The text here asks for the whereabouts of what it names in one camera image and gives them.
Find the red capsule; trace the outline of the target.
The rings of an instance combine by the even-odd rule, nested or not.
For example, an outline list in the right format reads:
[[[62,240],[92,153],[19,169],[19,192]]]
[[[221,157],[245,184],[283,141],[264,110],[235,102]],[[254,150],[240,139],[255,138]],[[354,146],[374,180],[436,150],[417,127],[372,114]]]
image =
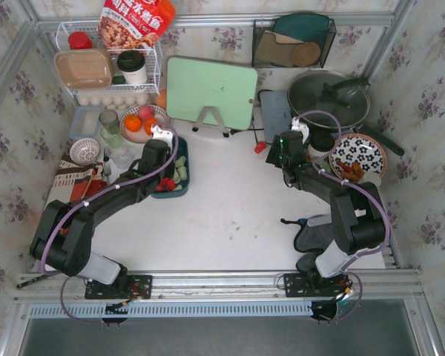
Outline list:
[[[256,147],[255,147],[255,149],[254,149],[254,152],[255,152],[256,154],[261,154],[261,153],[266,149],[266,147],[267,147],[267,145],[266,145],[265,142],[258,142],[258,143],[256,144]]]

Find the clear glass cup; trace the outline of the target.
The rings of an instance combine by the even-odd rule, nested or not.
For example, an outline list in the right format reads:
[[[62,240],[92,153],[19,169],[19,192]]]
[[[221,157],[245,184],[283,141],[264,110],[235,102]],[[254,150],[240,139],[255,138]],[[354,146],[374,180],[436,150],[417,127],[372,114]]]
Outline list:
[[[128,145],[121,145],[118,148],[111,146],[107,147],[108,156],[113,161],[114,165],[123,170],[127,170],[133,162],[133,154]]]

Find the teal storage basket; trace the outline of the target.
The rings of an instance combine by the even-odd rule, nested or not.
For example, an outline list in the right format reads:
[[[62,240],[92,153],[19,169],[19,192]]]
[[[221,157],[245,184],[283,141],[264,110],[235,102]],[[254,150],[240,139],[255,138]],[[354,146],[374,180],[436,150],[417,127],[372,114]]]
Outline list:
[[[188,160],[188,143],[181,136],[177,149],[174,169],[167,173],[158,184],[156,191],[152,193],[155,199],[170,199],[181,197],[188,191],[190,183],[190,167]]]

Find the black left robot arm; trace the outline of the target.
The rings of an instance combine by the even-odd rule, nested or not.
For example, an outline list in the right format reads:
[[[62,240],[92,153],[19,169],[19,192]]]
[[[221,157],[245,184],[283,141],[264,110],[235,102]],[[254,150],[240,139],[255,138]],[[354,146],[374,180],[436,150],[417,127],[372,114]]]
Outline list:
[[[107,218],[157,190],[174,166],[178,147],[179,137],[169,143],[151,139],[144,145],[141,158],[112,185],[76,202],[50,202],[30,245],[30,255],[40,262],[40,272],[82,277],[121,294],[128,284],[128,270],[92,251],[93,233]]]

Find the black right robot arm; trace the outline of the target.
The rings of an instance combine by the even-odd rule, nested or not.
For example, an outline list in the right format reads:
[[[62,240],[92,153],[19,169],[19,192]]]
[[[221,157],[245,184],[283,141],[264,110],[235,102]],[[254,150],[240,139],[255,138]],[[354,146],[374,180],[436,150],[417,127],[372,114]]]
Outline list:
[[[389,240],[389,220],[377,187],[354,184],[326,173],[318,162],[308,162],[299,131],[273,138],[267,163],[280,168],[286,186],[305,191],[327,202],[330,212],[300,218],[294,249],[300,287],[319,294],[347,280],[344,272],[358,260],[375,254]]]

